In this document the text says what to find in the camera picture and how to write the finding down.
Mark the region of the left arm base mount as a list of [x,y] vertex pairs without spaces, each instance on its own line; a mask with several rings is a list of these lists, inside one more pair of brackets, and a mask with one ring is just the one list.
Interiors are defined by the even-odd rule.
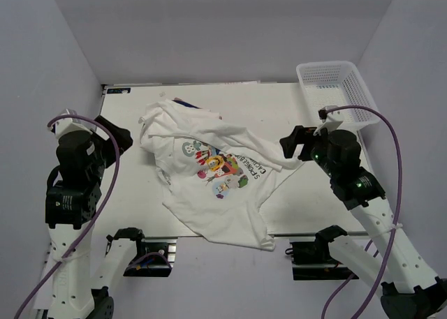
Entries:
[[176,238],[141,240],[137,254],[124,271],[126,277],[167,278],[173,269],[177,251]]

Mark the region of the white t-shirt stack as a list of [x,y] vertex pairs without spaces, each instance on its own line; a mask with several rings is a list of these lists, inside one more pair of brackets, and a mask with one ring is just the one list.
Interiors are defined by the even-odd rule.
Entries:
[[211,110],[203,109],[180,98],[174,98],[171,100],[173,107],[182,115],[188,118],[199,118],[199,119],[220,119],[222,116]]

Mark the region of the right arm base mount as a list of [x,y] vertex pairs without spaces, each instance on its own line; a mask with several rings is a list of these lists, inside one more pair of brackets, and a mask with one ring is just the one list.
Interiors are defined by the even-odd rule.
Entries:
[[352,274],[315,242],[291,242],[285,255],[291,259],[294,281],[344,281]]

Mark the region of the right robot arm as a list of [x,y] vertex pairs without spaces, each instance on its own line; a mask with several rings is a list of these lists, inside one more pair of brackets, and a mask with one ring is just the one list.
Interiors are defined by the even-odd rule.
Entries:
[[360,164],[361,146],[355,133],[344,130],[340,107],[318,111],[317,127],[296,126],[280,139],[286,158],[301,146],[300,161],[313,161],[330,179],[330,188],[362,225],[380,258],[371,256],[338,225],[315,235],[316,256],[345,265],[370,288],[359,318],[377,296],[388,318],[429,318],[446,307],[446,280],[423,260],[407,237],[399,215],[402,198],[391,209],[376,177]]

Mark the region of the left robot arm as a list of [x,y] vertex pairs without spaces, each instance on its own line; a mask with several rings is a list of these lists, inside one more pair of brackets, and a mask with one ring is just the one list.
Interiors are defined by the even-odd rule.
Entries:
[[112,189],[101,192],[103,174],[119,167],[133,145],[131,134],[102,116],[88,119],[66,109],[51,121],[58,165],[47,179],[45,222],[55,265],[48,318],[111,318],[112,294],[131,262],[147,256],[144,233],[122,228],[107,237],[105,257],[91,273],[91,236]]

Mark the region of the white printed cartoon t-shirt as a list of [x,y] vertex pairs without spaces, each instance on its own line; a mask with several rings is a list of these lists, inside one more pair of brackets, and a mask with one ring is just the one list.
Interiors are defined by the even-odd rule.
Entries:
[[301,166],[279,144],[209,110],[164,100],[139,119],[163,205],[209,242],[273,251],[261,205]]

